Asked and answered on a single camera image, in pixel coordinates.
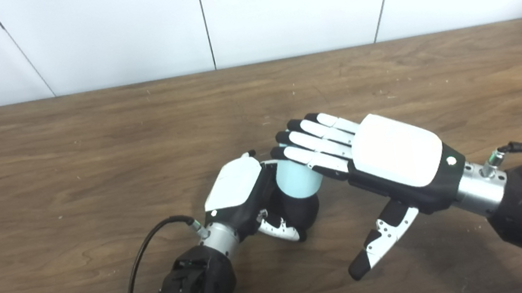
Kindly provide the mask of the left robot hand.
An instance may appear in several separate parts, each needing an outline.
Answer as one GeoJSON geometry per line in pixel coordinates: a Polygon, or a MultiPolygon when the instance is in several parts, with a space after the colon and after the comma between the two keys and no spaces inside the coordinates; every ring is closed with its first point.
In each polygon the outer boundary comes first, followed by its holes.
{"type": "Polygon", "coordinates": [[[204,227],[200,244],[232,257],[247,237],[269,237],[303,242],[307,233],[295,227],[279,207],[286,199],[276,184],[277,163],[258,161],[253,151],[220,169],[204,204],[204,227]]]}

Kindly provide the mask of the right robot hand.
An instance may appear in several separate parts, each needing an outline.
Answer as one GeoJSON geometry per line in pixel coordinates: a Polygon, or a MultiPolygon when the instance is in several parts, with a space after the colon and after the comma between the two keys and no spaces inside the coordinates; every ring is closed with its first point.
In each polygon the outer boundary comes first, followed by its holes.
{"type": "Polygon", "coordinates": [[[388,198],[348,268],[355,281],[374,269],[420,213],[453,205],[466,164],[465,156],[432,131],[377,114],[356,123],[308,113],[290,120],[274,139],[272,159],[388,198]]]}

